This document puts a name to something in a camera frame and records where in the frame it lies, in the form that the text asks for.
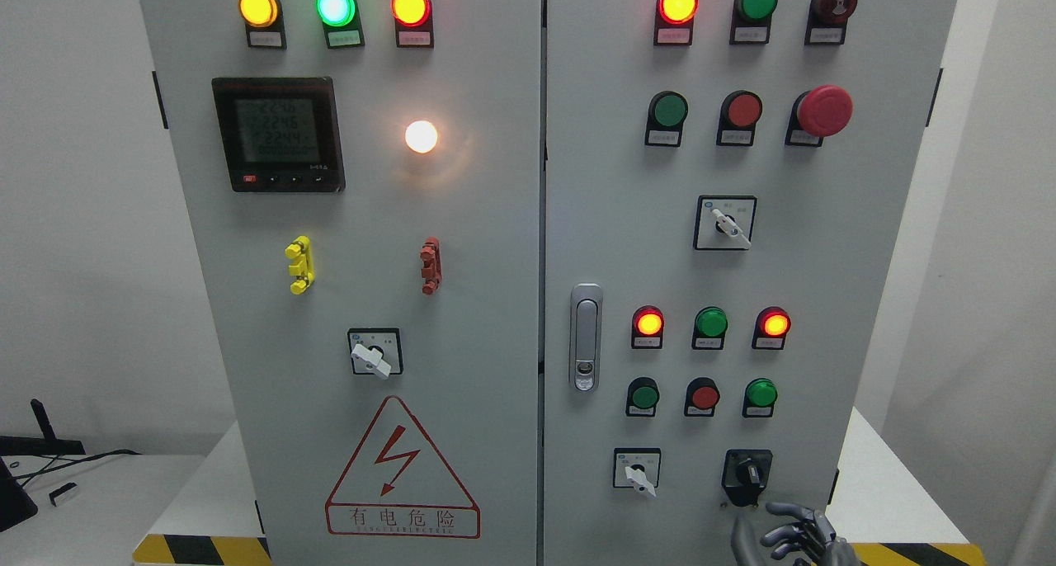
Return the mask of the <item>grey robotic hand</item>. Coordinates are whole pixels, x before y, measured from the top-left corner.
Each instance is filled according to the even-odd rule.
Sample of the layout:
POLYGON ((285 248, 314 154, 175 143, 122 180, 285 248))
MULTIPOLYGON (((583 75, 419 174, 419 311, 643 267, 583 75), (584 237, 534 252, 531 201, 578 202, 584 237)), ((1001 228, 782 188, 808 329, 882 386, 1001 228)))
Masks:
POLYGON ((823 511, 792 502, 767 502, 766 510, 772 516, 788 516, 793 521, 758 537, 751 522, 737 516, 729 536, 737 565, 769 565, 789 554, 799 554, 795 565, 861 564, 855 547, 837 535, 823 511))

